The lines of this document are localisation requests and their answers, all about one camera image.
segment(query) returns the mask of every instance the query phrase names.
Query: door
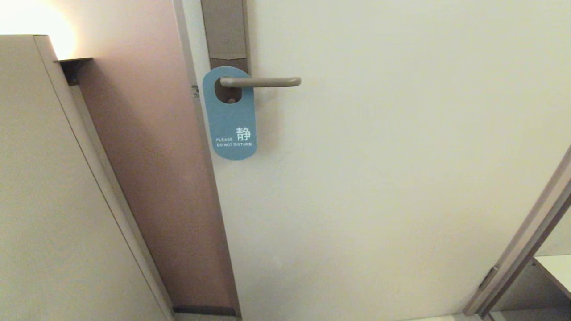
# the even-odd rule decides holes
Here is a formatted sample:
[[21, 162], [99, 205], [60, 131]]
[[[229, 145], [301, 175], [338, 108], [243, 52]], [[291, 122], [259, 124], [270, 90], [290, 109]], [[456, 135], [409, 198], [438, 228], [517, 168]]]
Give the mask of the door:
[[171, 319], [70, 127], [46, 38], [0, 36], [0, 319]]
[[251, 76], [303, 83], [256, 89], [254, 156], [212, 152], [244, 320], [460, 312], [569, 146], [570, 9], [248, 0]]

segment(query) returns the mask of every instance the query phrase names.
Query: lever handle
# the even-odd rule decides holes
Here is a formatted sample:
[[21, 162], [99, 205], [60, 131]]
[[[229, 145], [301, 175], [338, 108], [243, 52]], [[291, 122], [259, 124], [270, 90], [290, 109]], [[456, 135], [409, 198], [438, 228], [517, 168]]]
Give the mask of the lever handle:
[[301, 84], [301, 78], [220, 78], [224, 87], [295, 87]]

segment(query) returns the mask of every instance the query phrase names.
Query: door hinge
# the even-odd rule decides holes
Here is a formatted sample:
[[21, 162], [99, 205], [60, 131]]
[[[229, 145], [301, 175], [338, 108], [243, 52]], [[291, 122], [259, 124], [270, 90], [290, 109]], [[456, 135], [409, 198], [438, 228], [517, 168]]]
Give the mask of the door hinge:
[[480, 285], [478, 286], [478, 290], [482, 290], [483, 288], [488, 286], [488, 284], [493, 279], [494, 275], [496, 275], [498, 270], [499, 270], [499, 268], [497, 266], [493, 266], [490, 269], [490, 271], [488, 272], [488, 274], [486, 274], [486, 277], [484, 278], [484, 280], [482, 280], [482, 283], [480, 283]]
[[197, 85], [192, 85], [192, 97], [193, 98], [200, 98], [200, 91], [198, 90]]

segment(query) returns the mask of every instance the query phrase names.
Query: chinese character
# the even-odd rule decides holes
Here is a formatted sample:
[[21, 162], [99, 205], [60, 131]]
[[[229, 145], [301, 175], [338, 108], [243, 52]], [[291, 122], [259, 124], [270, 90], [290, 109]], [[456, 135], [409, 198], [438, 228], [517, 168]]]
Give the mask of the chinese character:
[[238, 135], [239, 141], [247, 141], [250, 138], [250, 130], [246, 127], [244, 128], [236, 128], [236, 134]]

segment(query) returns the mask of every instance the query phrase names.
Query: pink wall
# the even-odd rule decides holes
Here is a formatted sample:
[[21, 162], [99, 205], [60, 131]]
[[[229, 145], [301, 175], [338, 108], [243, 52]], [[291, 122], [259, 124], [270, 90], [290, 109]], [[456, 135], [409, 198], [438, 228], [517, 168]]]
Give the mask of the pink wall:
[[208, 148], [169, 0], [51, 1], [91, 116], [175, 305], [237, 307]]

